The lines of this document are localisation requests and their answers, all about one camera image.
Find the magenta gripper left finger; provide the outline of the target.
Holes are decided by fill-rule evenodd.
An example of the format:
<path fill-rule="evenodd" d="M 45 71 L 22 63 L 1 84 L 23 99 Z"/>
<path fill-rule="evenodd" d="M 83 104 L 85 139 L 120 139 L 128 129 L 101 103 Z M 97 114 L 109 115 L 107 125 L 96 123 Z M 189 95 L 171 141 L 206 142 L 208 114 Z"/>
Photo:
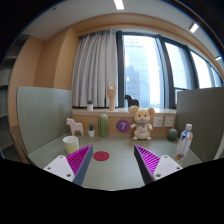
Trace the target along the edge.
<path fill-rule="evenodd" d="M 92 156 L 93 146 L 88 145 L 68 156 L 59 155 L 44 170 L 81 186 Z"/>

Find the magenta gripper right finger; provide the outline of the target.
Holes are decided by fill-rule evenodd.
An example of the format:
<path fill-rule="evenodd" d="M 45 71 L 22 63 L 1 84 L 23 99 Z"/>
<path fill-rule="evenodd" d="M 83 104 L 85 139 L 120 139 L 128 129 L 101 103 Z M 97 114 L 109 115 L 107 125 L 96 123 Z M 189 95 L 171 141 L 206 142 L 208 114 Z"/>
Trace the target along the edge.
<path fill-rule="evenodd" d="M 182 167 L 168 155 L 158 156 L 137 144 L 134 145 L 134 156 L 145 184 L 160 180 L 182 169 Z"/>

